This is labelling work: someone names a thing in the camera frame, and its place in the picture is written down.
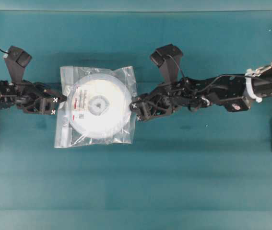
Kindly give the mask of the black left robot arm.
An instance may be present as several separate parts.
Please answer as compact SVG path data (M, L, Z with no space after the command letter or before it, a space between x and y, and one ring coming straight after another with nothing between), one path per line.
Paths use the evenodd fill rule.
M55 115L67 97L41 82L0 81L0 110L16 106L27 114Z

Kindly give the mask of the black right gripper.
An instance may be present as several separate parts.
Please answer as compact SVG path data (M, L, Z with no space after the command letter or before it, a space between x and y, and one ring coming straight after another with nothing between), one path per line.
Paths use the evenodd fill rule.
M133 97L130 110L137 121L149 121L169 116L181 107L198 107L198 98L191 91L188 80L161 83L152 92Z

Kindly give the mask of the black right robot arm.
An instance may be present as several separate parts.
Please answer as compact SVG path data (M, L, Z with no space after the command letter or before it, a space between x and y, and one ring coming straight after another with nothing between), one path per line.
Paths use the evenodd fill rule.
M169 116L185 107L191 112L212 105L228 112L249 110L253 102L272 97L272 64L244 74L223 74L206 80L183 77L159 84L152 92L132 99L130 109L138 121Z

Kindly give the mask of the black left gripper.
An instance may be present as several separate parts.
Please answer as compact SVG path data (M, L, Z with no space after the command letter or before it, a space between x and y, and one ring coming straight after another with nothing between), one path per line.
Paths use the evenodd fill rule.
M55 115L56 105L67 100L66 96L58 96L48 85L41 82L22 81L18 84L11 82L16 95L11 102L27 114Z

